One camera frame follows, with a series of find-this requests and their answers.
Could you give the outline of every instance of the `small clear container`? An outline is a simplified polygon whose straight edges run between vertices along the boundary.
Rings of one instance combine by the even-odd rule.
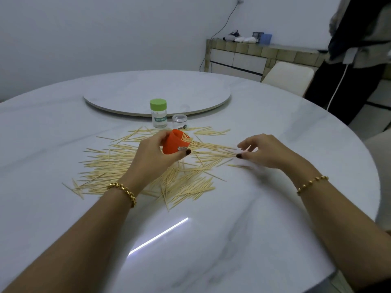
[[[184,114],[173,115],[172,128],[173,129],[187,128],[187,116]]]
[[[167,102],[164,99],[152,99],[149,102],[152,125],[156,128],[167,126]]]

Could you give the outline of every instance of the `woman's right hand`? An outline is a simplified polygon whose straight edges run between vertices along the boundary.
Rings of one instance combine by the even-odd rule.
[[[238,144],[243,150],[237,154],[238,158],[247,159],[262,166],[285,170],[296,163],[307,162],[273,135],[255,135]]]

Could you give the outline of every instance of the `white chair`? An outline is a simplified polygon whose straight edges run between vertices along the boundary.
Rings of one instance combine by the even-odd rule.
[[[288,62],[278,62],[266,75],[262,83],[303,96],[314,77],[314,73],[314,70],[308,67]]]
[[[380,178],[381,200],[376,223],[391,231],[391,129],[364,142],[376,164]]]

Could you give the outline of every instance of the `green lid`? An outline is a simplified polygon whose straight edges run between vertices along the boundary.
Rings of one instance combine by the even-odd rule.
[[[167,101],[165,99],[152,99],[149,101],[150,109],[154,111],[167,110]]]

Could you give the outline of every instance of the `hand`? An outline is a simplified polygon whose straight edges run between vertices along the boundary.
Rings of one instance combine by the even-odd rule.
[[[245,139],[238,144],[238,148],[244,150],[244,152],[237,155],[238,158],[281,170],[285,170],[291,164],[306,161],[281,143],[275,136],[264,133]]]
[[[140,142],[132,164],[120,178],[119,183],[137,184],[137,189],[131,189],[132,192],[138,192],[144,189],[150,182],[159,178],[169,166],[174,162],[181,160],[189,155],[192,151],[182,150],[173,154],[163,154],[159,146],[162,146],[165,139],[169,136],[169,130],[161,130],[152,137]]]

